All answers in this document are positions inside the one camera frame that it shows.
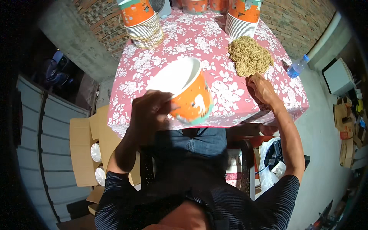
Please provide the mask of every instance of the twine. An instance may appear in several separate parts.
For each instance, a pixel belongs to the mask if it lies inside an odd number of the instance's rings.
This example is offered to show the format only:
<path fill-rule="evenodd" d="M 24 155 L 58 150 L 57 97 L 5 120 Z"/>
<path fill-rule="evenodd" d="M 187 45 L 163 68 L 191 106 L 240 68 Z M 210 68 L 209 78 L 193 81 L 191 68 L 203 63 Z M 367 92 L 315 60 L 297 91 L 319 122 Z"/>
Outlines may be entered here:
<path fill-rule="evenodd" d="M 236 73 L 240 76 L 265 73 L 273 66 L 270 52 L 260 46 L 253 38 L 242 36 L 233 40 L 229 47 L 230 59 L 235 63 Z"/>
<path fill-rule="evenodd" d="M 132 28 L 134 27 L 137 27 L 137 26 L 145 26 L 147 27 L 148 29 L 152 29 L 152 28 L 155 28 L 154 31 L 152 32 L 152 35 L 150 35 L 148 38 L 142 38 L 140 36 L 132 36 L 129 34 L 129 32 L 127 31 L 127 34 L 129 36 L 130 39 L 136 42 L 141 42 L 141 43 L 145 43 L 144 46 L 141 46 L 141 45 L 138 45 L 136 43 L 135 46 L 138 47 L 138 48 L 141 48 L 141 49 L 152 49 L 152 48 L 155 48 L 156 46 L 160 45 L 162 43 L 162 41 L 164 40 L 164 33 L 163 33 L 163 29 L 160 25 L 160 21 L 159 21 L 159 14 L 157 12 L 155 12 L 156 14 L 156 20 L 155 21 L 151 21 L 150 23 L 154 23 L 153 26 L 150 26 L 150 25 L 146 25 L 146 24 L 139 24 L 139 25 L 135 25 L 135 26 L 132 26 Z M 123 26 L 121 23 L 120 23 L 120 20 L 121 20 L 121 14 L 119 15 L 119 24 L 121 26 Z M 159 37 L 159 35 L 162 34 L 162 37 L 161 39 L 159 39 L 158 41 L 153 41 L 154 39 L 157 39 Z"/>

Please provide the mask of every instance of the black striped shirt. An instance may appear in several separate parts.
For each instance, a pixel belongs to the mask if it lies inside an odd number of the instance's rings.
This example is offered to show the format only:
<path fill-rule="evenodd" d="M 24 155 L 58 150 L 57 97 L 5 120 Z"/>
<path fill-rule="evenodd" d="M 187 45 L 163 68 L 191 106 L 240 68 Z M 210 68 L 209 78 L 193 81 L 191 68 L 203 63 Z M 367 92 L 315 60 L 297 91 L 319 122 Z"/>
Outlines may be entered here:
<path fill-rule="evenodd" d="M 202 206 L 214 230 L 287 228 L 299 189 L 297 177 L 284 176 L 252 201 L 212 170 L 187 160 L 158 172 L 156 182 L 140 191 L 126 175 L 108 172 L 95 217 L 97 229 L 141 230 L 160 222 L 185 199 Z"/>

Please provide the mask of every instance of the jeans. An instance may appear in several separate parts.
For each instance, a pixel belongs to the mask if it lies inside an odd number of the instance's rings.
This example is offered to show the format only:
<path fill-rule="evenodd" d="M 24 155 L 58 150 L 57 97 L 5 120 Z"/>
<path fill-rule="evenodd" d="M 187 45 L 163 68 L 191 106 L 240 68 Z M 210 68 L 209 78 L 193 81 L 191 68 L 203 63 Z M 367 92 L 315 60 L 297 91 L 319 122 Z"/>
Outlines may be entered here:
<path fill-rule="evenodd" d="M 226 147 L 225 128 L 192 128 L 158 131 L 154 145 L 145 151 L 154 157 L 157 168 L 194 156 L 215 164 L 223 173 L 227 166 Z"/>

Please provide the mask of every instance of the table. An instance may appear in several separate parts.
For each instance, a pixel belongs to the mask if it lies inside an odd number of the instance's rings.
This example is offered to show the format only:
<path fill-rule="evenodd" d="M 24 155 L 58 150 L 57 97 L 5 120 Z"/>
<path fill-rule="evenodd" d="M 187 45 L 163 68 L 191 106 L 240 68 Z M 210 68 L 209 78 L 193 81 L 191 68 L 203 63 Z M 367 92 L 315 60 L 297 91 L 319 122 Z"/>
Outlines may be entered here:
<path fill-rule="evenodd" d="M 225 31 L 223 15 L 183 14 L 173 10 L 161 20 L 165 33 L 163 43 L 152 50 L 138 49 L 131 40 L 121 56 L 110 98 L 108 126 L 122 138 L 129 127 L 131 105 L 142 96 L 150 81 L 168 62 L 194 56 L 203 62 L 203 70 L 213 97 L 214 107 L 209 118 L 195 126 L 170 119 L 170 129 L 189 127 L 232 127 L 245 121 L 265 123 L 274 119 L 268 106 L 262 105 L 248 92 L 245 78 L 236 74 L 234 63 L 228 58 L 226 47 L 232 41 Z M 291 60 L 267 25 L 259 19 L 254 39 L 268 49 L 275 60 L 273 67 L 263 74 L 284 102 L 293 119 L 298 119 L 309 107 L 300 78 L 291 79 L 282 61 Z"/>

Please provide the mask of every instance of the hand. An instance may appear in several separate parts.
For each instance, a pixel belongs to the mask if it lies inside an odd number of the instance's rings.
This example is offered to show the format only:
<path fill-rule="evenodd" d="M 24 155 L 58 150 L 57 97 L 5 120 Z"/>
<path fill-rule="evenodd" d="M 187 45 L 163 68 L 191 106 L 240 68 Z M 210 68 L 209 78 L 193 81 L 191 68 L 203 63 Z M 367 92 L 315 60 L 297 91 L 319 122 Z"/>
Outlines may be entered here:
<path fill-rule="evenodd" d="M 249 78 L 248 86 L 254 90 L 255 96 L 264 104 L 272 106 L 281 101 L 271 82 L 264 79 L 259 73 L 255 73 Z"/>
<path fill-rule="evenodd" d="M 171 111 L 172 95 L 172 93 L 149 90 L 142 97 L 133 100 L 131 121 L 127 131 L 139 144 L 148 144 L 164 123 Z"/>

